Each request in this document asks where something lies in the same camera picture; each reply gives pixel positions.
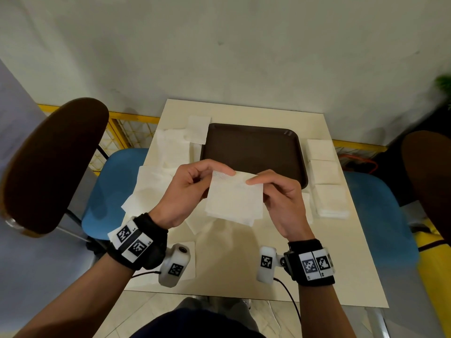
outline blue chair seat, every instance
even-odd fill
[[[82,228],[89,236],[107,240],[107,234],[121,226],[125,215],[121,205],[133,193],[147,152],[147,148],[128,148],[113,153],[106,161],[82,218]]]
[[[376,267],[415,266],[418,248],[392,191],[369,174],[345,178]]]

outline yellow bag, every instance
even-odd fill
[[[430,220],[424,224],[432,233],[414,234],[420,250],[418,270],[443,332],[451,338],[451,247],[445,243]]]

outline floor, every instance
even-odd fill
[[[111,310],[95,338],[128,338],[143,325],[174,309],[186,296],[148,292],[124,291]],[[267,338],[301,336],[296,310],[291,302],[271,301],[277,324],[267,301],[252,300],[251,314],[260,332]],[[343,307],[358,338],[371,338],[366,311],[362,307]],[[11,338],[14,333],[0,334]]]

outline person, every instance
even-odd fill
[[[235,174],[230,167],[213,160],[181,165],[161,201],[149,212],[153,222],[162,229],[181,225],[205,198],[212,171]],[[267,170],[246,183],[263,184],[263,201],[276,229],[288,242],[315,238],[307,223],[298,181]],[[134,270],[105,254],[32,318],[15,337],[92,337],[133,273]],[[299,299],[304,338],[355,337],[332,285],[300,285]],[[211,307],[205,306],[205,301],[189,297],[175,310],[155,318],[141,329],[137,328],[139,330],[132,337],[263,336],[243,301],[224,298],[221,306],[226,310],[222,314],[215,313]]]

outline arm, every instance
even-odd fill
[[[263,184],[263,201],[271,220],[288,242],[315,238],[307,223],[298,181],[267,170],[247,183]],[[303,337],[355,337],[333,286],[299,286],[299,306]]]
[[[181,165],[163,198],[149,212],[163,229],[179,226],[210,187],[212,171],[234,175],[213,160]],[[105,254],[91,269],[48,304],[15,338],[92,337],[130,280],[134,270]]]

